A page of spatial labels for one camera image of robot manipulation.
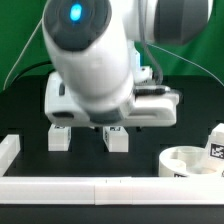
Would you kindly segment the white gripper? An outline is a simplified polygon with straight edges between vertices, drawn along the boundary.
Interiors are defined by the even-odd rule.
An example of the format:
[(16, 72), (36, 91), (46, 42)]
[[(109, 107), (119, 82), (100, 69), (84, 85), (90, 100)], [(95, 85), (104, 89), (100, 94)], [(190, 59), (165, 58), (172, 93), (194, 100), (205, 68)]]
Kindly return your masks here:
[(70, 127), (158, 127), (172, 126), (177, 121), (176, 107), (180, 94), (167, 86), (138, 86), (131, 112), (119, 121), (109, 119), (93, 120), (74, 102), (71, 91), (57, 72), (47, 82), (45, 93), (45, 114), (58, 126)]

